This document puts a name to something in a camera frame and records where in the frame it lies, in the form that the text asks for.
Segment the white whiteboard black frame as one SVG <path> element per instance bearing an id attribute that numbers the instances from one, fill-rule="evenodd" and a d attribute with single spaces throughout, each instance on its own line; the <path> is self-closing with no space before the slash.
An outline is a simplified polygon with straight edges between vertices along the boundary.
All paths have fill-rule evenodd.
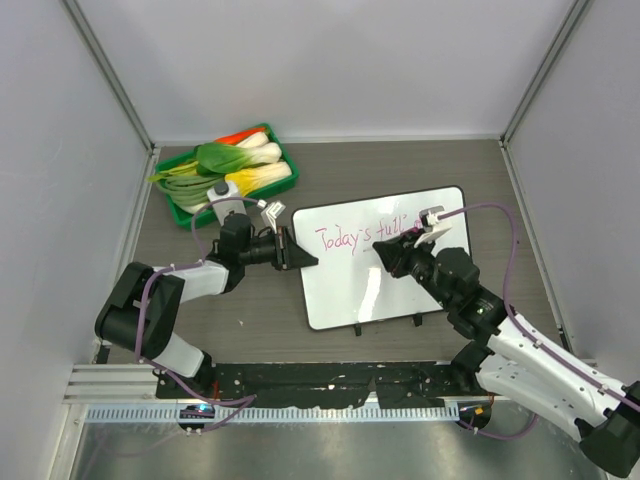
<path id="1" fill-rule="evenodd" d="M 419 227 L 425 209 L 464 205 L 463 190 L 445 186 L 296 210 L 296 243 L 318 259 L 300 270 L 309 326 L 320 331 L 439 312 L 415 280 L 386 272 L 373 244 Z"/>

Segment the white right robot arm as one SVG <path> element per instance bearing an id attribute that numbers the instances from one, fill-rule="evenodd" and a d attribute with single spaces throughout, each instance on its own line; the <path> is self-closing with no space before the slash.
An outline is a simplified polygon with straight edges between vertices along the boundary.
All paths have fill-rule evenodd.
<path id="1" fill-rule="evenodd" d="M 639 461 L 639 384 L 598 371 L 537 332 L 481 285 L 464 249 L 433 248 L 415 232 L 373 245 L 387 273 L 413 278 L 469 339 L 454 359 L 455 389 L 482 388 L 519 403 L 563 430 L 600 469 L 627 477 Z"/>

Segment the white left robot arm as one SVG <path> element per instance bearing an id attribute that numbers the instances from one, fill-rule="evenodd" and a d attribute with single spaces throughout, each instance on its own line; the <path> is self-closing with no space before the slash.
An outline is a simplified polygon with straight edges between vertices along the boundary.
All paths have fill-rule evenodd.
<path id="1" fill-rule="evenodd" d="M 95 322 L 95 334 L 149 361 L 161 378 L 190 398 L 213 391 L 211 356 L 174 332 L 181 304 L 234 290 L 249 265 L 269 264 L 277 271 L 313 267 L 319 260 L 299 246 L 289 229 L 255 231 L 245 214 L 224 220 L 220 236 L 205 259 L 186 267 L 126 266 Z"/>

